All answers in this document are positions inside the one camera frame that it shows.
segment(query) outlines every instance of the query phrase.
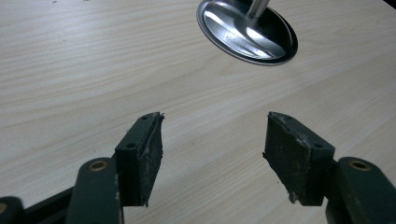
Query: wood grain surface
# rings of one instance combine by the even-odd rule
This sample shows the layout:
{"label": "wood grain surface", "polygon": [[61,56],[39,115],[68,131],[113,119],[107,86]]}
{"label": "wood grain surface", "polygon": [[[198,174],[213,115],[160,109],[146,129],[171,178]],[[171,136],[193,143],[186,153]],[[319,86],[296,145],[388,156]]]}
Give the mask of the wood grain surface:
{"label": "wood grain surface", "polygon": [[396,11],[380,0],[274,0],[299,39],[280,66],[241,62],[201,32],[200,1],[0,3],[0,196],[25,206],[74,185],[161,111],[149,208],[126,223],[326,223],[291,204],[262,158],[269,111],[289,114],[396,183]]}

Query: black mount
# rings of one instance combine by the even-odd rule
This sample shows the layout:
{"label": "black mount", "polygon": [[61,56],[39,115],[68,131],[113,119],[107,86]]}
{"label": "black mount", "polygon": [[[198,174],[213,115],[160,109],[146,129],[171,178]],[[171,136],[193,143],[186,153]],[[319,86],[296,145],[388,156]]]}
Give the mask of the black mount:
{"label": "black mount", "polygon": [[84,163],[76,185],[24,209],[17,197],[0,198],[1,224],[120,224],[123,206],[147,206],[163,157],[159,112],[139,118],[112,158]]}
{"label": "black mount", "polygon": [[291,116],[270,112],[265,152],[292,203],[329,202],[329,223],[396,223],[396,189],[374,164],[332,157],[335,148]]}

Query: metal bolt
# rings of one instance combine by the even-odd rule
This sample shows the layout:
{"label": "metal bolt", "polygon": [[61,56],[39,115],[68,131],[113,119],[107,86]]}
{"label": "metal bolt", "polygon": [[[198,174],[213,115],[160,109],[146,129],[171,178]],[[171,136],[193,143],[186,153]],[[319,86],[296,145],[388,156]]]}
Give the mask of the metal bolt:
{"label": "metal bolt", "polygon": [[360,171],[370,171],[372,169],[372,167],[370,165],[368,165],[362,161],[352,160],[352,161],[349,161],[348,164],[350,166],[352,166],[353,168],[360,170]]}
{"label": "metal bolt", "polygon": [[101,171],[107,167],[107,162],[106,161],[95,161],[90,164],[90,170],[91,171]]}
{"label": "metal bolt", "polygon": [[6,203],[0,203],[0,215],[6,212],[7,210],[7,204]]}

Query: metal rod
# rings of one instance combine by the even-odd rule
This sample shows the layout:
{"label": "metal rod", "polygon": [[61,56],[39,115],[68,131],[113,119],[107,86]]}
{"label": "metal rod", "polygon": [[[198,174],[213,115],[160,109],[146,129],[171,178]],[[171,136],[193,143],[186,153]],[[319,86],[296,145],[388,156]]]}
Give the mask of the metal rod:
{"label": "metal rod", "polygon": [[247,14],[250,17],[259,18],[267,8],[269,2],[270,0],[253,0]]}

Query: shiny metal surface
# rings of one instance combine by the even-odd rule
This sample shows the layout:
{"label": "shiny metal surface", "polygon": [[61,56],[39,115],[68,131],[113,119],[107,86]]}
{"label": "shiny metal surface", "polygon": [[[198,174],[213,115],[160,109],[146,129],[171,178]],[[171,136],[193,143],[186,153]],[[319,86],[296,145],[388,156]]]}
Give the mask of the shiny metal surface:
{"label": "shiny metal surface", "polygon": [[205,0],[198,7],[197,20],[209,40],[236,58],[263,65],[285,63],[297,52],[297,36],[274,10],[262,8],[266,4],[265,0],[253,4]]}

